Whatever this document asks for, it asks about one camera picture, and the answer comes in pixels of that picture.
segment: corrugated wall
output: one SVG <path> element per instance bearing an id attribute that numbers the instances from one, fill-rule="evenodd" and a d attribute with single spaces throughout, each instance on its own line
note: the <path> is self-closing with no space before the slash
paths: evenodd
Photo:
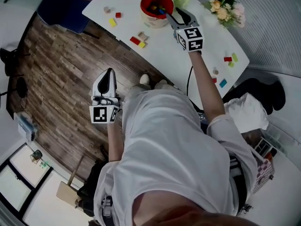
<path id="1" fill-rule="evenodd" d="M 245 6 L 247 23 L 229 31 L 249 67 L 301 77 L 301 0 L 237 1 Z"/>

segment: red bucket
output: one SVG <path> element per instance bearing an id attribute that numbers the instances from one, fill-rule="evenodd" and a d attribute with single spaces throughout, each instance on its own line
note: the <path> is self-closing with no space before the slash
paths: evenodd
<path id="1" fill-rule="evenodd" d="M 141 16 L 145 23 L 152 28 L 161 28 L 168 23 L 166 14 L 158 13 L 151 7 L 162 7 L 166 13 L 172 14 L 174 11 L 174 2 L 172 0 L 141 0 Z"/>

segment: floor plank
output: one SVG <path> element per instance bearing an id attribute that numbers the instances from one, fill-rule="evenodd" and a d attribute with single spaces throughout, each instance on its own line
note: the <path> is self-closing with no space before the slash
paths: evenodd
<path id="1" fill-rule="evenodd" d="M 59 26 L 47 26 L 38 17 L 24 40 L 24 53 L 16 73 L 24 74 L 28 85 L 27 100 L 13 92 L 9 107 L 25 111 L 40 127 L 37 142 L 69 170 L 81 156 L 85 158 L 77 175 L 86 179 L 94 160 L 103 159 L 99 146 L 107 148 L 106 125 L 93 125 L 89 105 L 94 80 L 100 73 L 113 68 L 117 92 L 121 98 L 148 73 L 154 83 L 163 79 L 147 61 L 123 47 L 106 32 L 89 22 L 87 31 L 99 36 L 94 39 L 75 34 Z"/>

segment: black and white marker cube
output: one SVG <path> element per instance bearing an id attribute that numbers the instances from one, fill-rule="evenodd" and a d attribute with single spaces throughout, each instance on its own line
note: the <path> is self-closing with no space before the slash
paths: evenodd
<path id="1" fill-rule="evenodd" d="M 204 36 L 202 27 L 179 29 L 177 40 L 188 52 L 199 51 L 203 48 Z"/>
<path id="2" fill-rule="evenodd" d="M 115 105 L 90 106 L 92 124 L 109 124 L 116 120 L 119 107 Z"/>

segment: white t-shirt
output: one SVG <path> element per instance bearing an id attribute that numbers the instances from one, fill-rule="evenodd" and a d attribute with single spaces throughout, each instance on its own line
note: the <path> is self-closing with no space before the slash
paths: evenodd
<path id="1" fill-rule="evenodd" d="M 248 195 L 255 183 L 256 160 L 233 120 L 215 118 L 205 135 L 190 100 L 175 91 L 155 89 L 129 99 L 123 132 L 124 153 L 112 173 L 120 225 L 132 225 L 135 198 L 153 190 L 182 195 L 208 212 L 236 214 L 228 151 L 242 162 Z"/>

